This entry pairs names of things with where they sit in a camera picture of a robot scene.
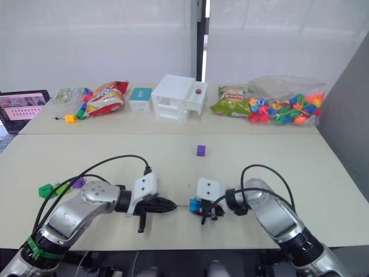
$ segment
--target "snack bag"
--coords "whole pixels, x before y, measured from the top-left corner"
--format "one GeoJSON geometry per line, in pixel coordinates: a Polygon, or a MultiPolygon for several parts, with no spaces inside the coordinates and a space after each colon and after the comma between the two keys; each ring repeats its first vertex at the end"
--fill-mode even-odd
{"type": "Polygon", "coordinates": [[[98,87],[87,102],[85,116],[108,114],[123,107],[128,82],[110,82],[98,87]]]}
{"type": "Polygon", "coordinates": [[[251,114],[247,96],[244,94],[224,93],[219,101],[210,108],[216,114],[232,117],[246,117],[251,114]]]}

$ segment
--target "green snack bag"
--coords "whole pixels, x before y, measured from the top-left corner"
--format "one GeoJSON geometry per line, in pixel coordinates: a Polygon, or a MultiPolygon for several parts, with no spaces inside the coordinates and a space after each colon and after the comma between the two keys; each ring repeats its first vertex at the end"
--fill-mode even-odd
{"type": "Polygon", "coordinates": [[[246,95],[225,93],[210,107],[216,114],[229,115],[231,117],[246,117],[251,114],[246,95]]]}

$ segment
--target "white table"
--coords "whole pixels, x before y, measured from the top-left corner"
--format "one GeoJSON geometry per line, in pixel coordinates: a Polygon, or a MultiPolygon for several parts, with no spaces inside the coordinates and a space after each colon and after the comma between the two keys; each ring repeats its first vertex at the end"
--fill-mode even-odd
{"type": "MultiPolygon", "coordinates": [[[[128,103],[122,110],[111,114],[93,117],[75,124],[53,119],[57,114],[48,107],[21,131],[21,134],[318,134],[313,126],[252,125],[247,119],[216,115],[210,110],[218,100],[218,86],[208,86],[208,100],[205,110],[199,117],[190,114],[186,123],[173,119],[155,118],[151,113],[133,113],[128,103]]],[[[126,99],[135,87],[154,88],[153,84],[130,84],[126,99]]]]}
{"type": "MultiPolygon", "coordinates": [[[[263,163],[279,171],[291,186],[296,209],[310,231],[328,246],[369,244],[369,205],[340,161],[318,134],[272,135],[20,135],[0,155],[0,248],[17,248],[29,236],[43,201],[38,187],[57,183],[105,158],[121,154],[145,157],[159,178],[163,197],[187,204],[199,177],[239,183],[244,166],[263,163]],[[206,156],[196,157],[196,146],[206,156]]],[[[131,188],[144,165],[122,159],[93,172],[112,184],[131,188]]],[[[281,181],[263,169],[246,178],[263,178],[288,197],[281,181]]],[[[78,190],[67,194],[65,199],[78,190]]],[[[256,249],[275,248],[252,212],[226,215],[218,222],[185,207],[149,215],[144,234],[138,218],[101,215],[73,246],[75,250],[256,249]]]]}

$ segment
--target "purple block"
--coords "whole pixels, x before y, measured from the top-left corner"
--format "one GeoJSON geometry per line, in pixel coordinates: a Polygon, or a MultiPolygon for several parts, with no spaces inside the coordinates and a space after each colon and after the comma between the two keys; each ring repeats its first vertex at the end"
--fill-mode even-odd
{"type": "Polygon", "coordinates": [[[198,145],[197,146],[197,156],[198,157],[205,157],[205,145],[198,145]]]}
{"type": "Polygon", "coordinates": [[[78,179],[73,185],[72,188],[75,189],[80,189],[81,187],[83,187],[83,185],[86,183],[85,178],[81,177],[80,179],[78,179]]]}

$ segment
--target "cable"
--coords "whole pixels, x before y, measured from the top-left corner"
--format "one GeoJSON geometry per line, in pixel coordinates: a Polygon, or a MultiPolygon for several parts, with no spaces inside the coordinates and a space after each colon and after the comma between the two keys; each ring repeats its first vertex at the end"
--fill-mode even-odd
{"type": "MultiPolygon", "coordinates": [[[[106,181],[103,177],[101,176],[98,176],[96,174],[85,174],[83,175],[83,177],[95,177],[97,179],[100,179],[102,180],[103,182],[106,182],[109,184],[108,181],[106,181]]],[[[40,209],[39,209],[39,212],[37,214],[37,217],[36,217],[36,220],[35,220],[35,224],[33,225],[33,229],[32,229],[32,234],[36,234],[35,230],[40,222],[40,218],[42,216],[42,213],[45,209],[45,206],[47,204],[47,202],[49,201],[49,199],[51,198],[51,196],[59,189],[61,188],[63,185],[65,185],[66,183],[70,182],[71,180],[73,179],[79,179],[78,176],[74,176],[72,178],[69,178],[68,180],[65,180],[64,182],[62,182],[61,184],[57,185],[55,188],[53,188],[53,190],[48,194],[48,196],[45,198],[44,202],[42,203],[40,209]]]]}
{"type": "Polygon", "coordinates": [[[133,277],[134,275],[134,268],[136,267],[136,262],[137,262],[137,258],[138,258],[138,254],[140,253],[140,251],[137,251],[136,256],[133,260],[133,264],[132,264],[132,270],[131,270],[131,277],[133,277]]]}
{"type": "Polygon", "coordinates": [[[74,274],[74,277],[77,277],[78,275],[78,272],[81,268],[81,264],[83,262],[83,260],[86,258],[87,254],[88,254],[89,251],[86,251],[86,253],[83,255],[82,259],[80,260],[80,263],[78,264],[78,267],[77,267],[77,270],[76,270],[76,274],[74,274]]]}
{"type": "Polygon", "coordinates": [[[208,207],[208,209],[205,211],[205,213],[202,216],[201,219],[201,224],[204,225],[205,221],[206,221],[206,217],[207,215],[211,212],[212,208],[214,208],[214,206],[216,204],[218,204],[221,200],[225,199],[227,196],[229,195],[233,195],[233,194],[237,194],[239,192],[253,192],[253,191],[259,191],[259,192],[266,192],[269,193],[273,196],[275,196],[276,198],[280,199],[281,201],[285,202],[287,206],[289,206],[292,209],[292,206],[289,202],[286,201],[285,198],[283,198],[282,196],[279,196],[277,193],[272,192],[271,190],[268,189],[262,189],[262,188],[243,188],[243,189],[238,189],[238,190],[233,190],[231,192],[226,193],[225,195],[219,197],[217,200],[215,200],[214,202],[212,202],[212,204],[208,207]]]}
{"type": "MultiPolygon", "coordinates": [[[[289,199],[291,201],[291,205],[288,204],[292,210],[296,213],[296,208],[295,208],[295,201],[293,200],[293,196],[292,196],[292,192],[291,192],[291,189],[289,188],[286,180],[282,177],[281,174],[279,174],[276,170],[272,169],[271,167],[269,166],[265,166],[263,164],[251,164],[247,167],[245,167],[243,170],[242,170],[242,173],[241,173],[241,189],[244,189],[244,186],[243,186],[243,177],[244,177],[244,173],[246,172],[246,170],[252,168],[252,167],[263,167],[265,169],[268,169],[270,170],[271,172],[273,172],[275,175],[277,175],[283,182],[283,184],[285,185],[285,187],[287,188],[287,191],[288,191],[288,195],[289,195],[289,199]]],[[[246,201],[246,198],[245,198],[245,195],[244,195],[244,192],[245,190],[242,191],[242,199],[243,199],[243,203],[245,205],[247,205],[247,201],[246,201]]]]}
{"type": "Polygon", "coordinates": [[[60,202],[60,200],[62,199],[62,197],[64,196],[64,194],[71,188],[71,186],[73,186],[73,184],[79,179],[81,178],[83,175],[85,175],[87,172],[89,172],[90,170],[94,169],[95,167],[103,164],[103,163],[107,163],[110,162],[111,160],[115,160],[115,159],[120,159],[120,158],[137,158],[142,160],[145,163],[145,171],[144,171],[144,175],[148,174],[151,172],[151,168],[149,163],[141,156],[138,155],[121,155],[121,156],[116,156],[116,157],[112,157],[106,160],[102,160],[99,163],[94,164],[93,166],[89,167],[88,169],[86,169],[85,171],[83,171],[80,175],[77,176],[77,178],[75,178],[74,180],[72,180],[69,185],[66,187],[66,189],[59,195],[59,197],[54,201],[54,203],[52,204],[52,206],[48,209],[48,211],[46,212],[46,214],[44,215],[43,219],[41,220],[41,222],[38,224],[37,228],[34,230],[33,235],[36,234],[40,228],[42,227],[42,225],[45,223],[46,219],[50,216],[52,210],[58,205],[58,203],[60,202]]]}

